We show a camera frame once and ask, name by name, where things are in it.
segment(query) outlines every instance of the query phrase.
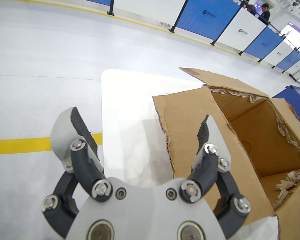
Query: fence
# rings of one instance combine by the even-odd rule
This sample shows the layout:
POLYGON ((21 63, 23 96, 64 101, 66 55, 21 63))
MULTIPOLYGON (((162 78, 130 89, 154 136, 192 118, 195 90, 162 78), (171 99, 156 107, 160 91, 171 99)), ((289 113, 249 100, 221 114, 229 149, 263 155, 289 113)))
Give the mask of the fence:
POLYGON ((284 35, 270 22, 264 24, 245 10, 241 0, 87 0, 156 19, 176 28, 223 43, 242 53, 267 61, 284 71, 300 65, 300 52, 284 42, 284 35))

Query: black shirt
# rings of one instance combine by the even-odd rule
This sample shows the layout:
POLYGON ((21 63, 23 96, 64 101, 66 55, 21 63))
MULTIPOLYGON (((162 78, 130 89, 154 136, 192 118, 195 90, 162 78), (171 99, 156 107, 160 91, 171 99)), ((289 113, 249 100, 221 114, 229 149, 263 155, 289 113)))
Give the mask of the black shirt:
POLYGON ((263 13, 258 17, 258 19, 259 19, 261 22, 265 23, 265 24, 267 24, 267 21, 269 21, 269 18, 270 18, 270 11, 269 11, 269 10, 263 12, 263 13))
POLYGON ((255 8, 253 8, 250 13, 253 14, 253 15, 256 15, 257 12, 256 12, 255 8))

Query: metal washer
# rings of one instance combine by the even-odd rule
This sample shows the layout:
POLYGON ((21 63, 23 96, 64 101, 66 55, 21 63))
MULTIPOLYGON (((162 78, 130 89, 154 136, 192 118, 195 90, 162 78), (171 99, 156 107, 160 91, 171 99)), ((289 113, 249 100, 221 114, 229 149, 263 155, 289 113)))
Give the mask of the metal washer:
POLYGON ((204 233, 204 230, 201 228, 200 225, 193 221, 185 221, 183 222, 179 228, 178 228, 178 240, 188 240, 188 239, 193 239, 193 240, 206 240, 206 236, 204 233))
POLYGON ((107 220, 96 221, 95 223, 93 223, 90 226, 90 228, 88 229, 88 232, 87 232, 87 240, 113 240, 114 238, 115 238, 115 230, 114 230, 112 224, 110 222, 108 222, 107 220), (98 236, 98 238, 94 238, 92 236, 94 233, 94 229, 99 226, 102 226, 102 225, 104 225, 103 229, 106 229, 102 232, 105 234, 100 234, 98 236))

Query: torn cardboard flap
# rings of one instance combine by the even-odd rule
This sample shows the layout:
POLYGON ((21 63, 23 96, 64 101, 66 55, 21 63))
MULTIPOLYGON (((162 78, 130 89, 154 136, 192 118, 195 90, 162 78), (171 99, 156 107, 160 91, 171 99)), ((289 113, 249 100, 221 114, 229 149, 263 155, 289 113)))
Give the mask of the torn cardboard flap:
POLYGON ((255 89, 238 79, 229 78, 227 76, 223 76, 217 73, 196 69, 196 68, 181 67, 180 69, 186 72, 187 74, 199 79, 200 81, 205 82, 209 86, 209 88, 215 87, 215 88, 230 89, 230 90, 235 90, 237 92, 251 93, 258 96, 269 97, 264 92, 255 89))
MULTIPOLYGON (((231 174, 240 193, 245 195, 251 203, 252 211, 246 224, 274 215, 245 149, 219 109, 208 87, 154 96, 153 100, 162 129, 170 137, 170 143, 167 146, 175 177, 187 178, 189 176, 199 147, 198 130, 205 116, 210 114, 215 119, 230 151, 231 174)), ((210 208, 214 209, 220 198, 216 186, 204 198, 210 208)))
POLYGON ((291 105, 285 99, 269 98, 276 108, 281 120, 288 126, 291 138, 298 143, 300 148, 300 121, 294 116, 291 105))

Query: cardboard box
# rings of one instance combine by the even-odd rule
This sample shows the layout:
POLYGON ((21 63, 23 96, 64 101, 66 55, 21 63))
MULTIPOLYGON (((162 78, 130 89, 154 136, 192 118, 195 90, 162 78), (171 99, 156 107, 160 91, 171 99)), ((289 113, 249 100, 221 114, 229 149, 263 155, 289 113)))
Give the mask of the cardboard box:
MULTIPOLYGON (((210 114, 230 151, 230 172, 251 203, 245 224, 277 215, 280 238, 300 239, 300 122, 293 107, 237 79, 181 69, 206 85, 153 97, 174 177, 190 174, 197 133, 210 114)), ((216 185, 205 195, 211 209, 219 198, 216 185)))

